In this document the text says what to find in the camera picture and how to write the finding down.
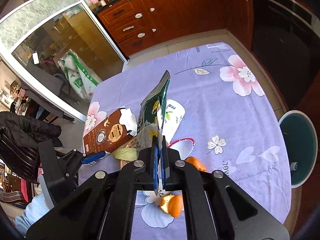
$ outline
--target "red cloth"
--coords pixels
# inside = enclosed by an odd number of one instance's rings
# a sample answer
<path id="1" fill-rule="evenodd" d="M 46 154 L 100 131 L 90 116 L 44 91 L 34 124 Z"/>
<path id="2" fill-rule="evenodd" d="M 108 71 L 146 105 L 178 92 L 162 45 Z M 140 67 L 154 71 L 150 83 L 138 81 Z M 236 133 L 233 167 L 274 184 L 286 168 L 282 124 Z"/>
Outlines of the red cloth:
<path id="1" fill-rule="evenodd" d="M 27 192 L 27 181 L 24 179 L 21 179 L 21 192 L 25 201 L 29 202 L 28 192 Z"/>

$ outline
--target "picture frame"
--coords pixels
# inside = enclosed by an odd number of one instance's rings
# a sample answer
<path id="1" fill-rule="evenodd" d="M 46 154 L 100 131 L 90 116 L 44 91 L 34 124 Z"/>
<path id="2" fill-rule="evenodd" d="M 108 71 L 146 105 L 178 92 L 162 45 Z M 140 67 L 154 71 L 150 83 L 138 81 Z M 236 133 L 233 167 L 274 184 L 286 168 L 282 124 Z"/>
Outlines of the picture frame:
<path id="1" fill-rule="evenodd" d="M 2 90 L 2 94 L 3 94 L 6 98 L 9 98 L 9 94 L 8 94 L 7 91 Z"/>
<path id="2" fill-rule="evenodd" d="M 10 84 L 7 81 L 4 82 L 4 86 L 7 90 L 10 91 Z"/>

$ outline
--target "frosted glass panel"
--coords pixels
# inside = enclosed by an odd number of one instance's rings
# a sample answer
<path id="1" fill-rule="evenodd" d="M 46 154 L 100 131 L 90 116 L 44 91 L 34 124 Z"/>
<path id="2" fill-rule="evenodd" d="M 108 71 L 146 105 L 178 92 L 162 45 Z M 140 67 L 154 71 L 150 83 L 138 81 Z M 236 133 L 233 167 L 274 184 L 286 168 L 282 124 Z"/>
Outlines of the frosted glass panel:
<path id="1" fill-rule="evenodd" d="M 23 35 L 57 11 L 79 0 L 35 0 L 0 24 L 0 40 L 10 49 Z"/>

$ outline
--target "drawer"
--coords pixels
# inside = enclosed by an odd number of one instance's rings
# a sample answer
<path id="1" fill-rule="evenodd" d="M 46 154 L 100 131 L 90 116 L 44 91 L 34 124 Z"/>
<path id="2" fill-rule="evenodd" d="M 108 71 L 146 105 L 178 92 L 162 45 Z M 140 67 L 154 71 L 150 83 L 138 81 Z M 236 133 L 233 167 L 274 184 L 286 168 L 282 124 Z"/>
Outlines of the drawer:
<path id="1" fill-rule="evenodd" d="M 151 30 L 145 28 L 145 30 L 141 33 L 145 34 L 141 38 L 138 37 L 138 35 L 140 34 L 139 33 L 118 43 L 118 46 L 126 56 L 130 56 L 134 53 L 137 53 L 143 49 L 149 48 L 156 44 L 156 39 Z"/>
<path id="2" fill-rule="evenodd" d="M 116 42 L 124 41 L 127 38 L 134 36 L 135 34 L 143 33 L 148 22 L 146 17 L 142 14 L 141 18 L 136 18 L 135 15 L 113 25 L 108 28 L 109 33 Z"/>
<path id="3" fill-rule="evenodd" d="M 109 28 L 139 12 L 139 0 L 121 0 L 100 12 L 98 17 L 105 27 Z"/>

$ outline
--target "brown cardboard box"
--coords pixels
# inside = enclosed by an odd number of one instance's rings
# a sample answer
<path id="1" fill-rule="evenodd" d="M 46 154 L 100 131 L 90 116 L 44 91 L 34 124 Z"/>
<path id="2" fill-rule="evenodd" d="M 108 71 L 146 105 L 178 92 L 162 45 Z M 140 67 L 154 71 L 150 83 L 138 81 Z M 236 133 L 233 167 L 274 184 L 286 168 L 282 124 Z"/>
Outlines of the brown cardboard box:
<path id="1" fill-rule="evenodd" d="M 119 108 L 84 136 L 84 152 L 112 153 L 136 135 L 136 127 L 137 123 L 131 110 L 125 107 Z"/>

